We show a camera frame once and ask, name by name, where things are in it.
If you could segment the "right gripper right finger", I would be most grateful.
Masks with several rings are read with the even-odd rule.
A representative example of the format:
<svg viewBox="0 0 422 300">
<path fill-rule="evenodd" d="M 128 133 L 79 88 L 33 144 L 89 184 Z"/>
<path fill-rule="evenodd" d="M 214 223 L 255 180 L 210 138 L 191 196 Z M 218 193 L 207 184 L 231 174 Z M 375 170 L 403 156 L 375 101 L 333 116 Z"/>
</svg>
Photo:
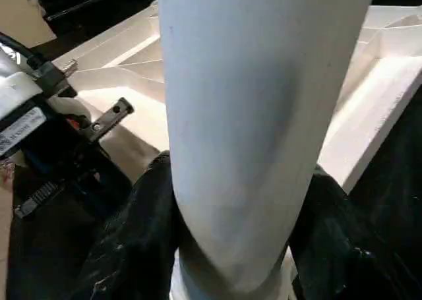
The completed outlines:
<svg viewBox="0 0 422 300">
<path fill-rule="evenodd" d="M 421 283 L 317 165 L 289 237 L 304 299 L 420 299 Z"/>
</svg>

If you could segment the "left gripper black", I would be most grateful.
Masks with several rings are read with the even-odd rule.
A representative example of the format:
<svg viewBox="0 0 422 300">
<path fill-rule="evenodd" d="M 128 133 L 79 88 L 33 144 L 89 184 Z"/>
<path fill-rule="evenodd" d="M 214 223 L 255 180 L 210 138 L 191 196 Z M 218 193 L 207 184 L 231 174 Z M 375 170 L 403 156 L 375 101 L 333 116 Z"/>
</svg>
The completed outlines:
<svg viewBox="0 0 422 300">
<path fill-rule="evenodd" d="M 119 98 L 95 121 L 61 113 L 46 90 L 8 55 L 1 56 L 1 158 L 22 152 L 41 185 L 26 195 L 15 215 L 28 218 L 62 192 L 72 192 L 87 211 L 105 219 L 131 191 L 129 178 L 100 146 L 133 106 Z"/>
</svg>

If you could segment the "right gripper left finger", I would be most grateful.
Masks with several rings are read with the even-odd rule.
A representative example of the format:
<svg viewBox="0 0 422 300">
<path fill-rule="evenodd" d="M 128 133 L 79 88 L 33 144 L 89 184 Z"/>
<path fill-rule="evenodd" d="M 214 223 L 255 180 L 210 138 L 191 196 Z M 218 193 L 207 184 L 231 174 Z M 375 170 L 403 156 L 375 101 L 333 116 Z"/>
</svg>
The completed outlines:
<svg viewBox="0 0 422 300">
<path fill-rule="evenodd" d="M 72 299 L 169 299 L 179 232 L 170 154 L 164 151 L 105 223 Z"/>
</svg>

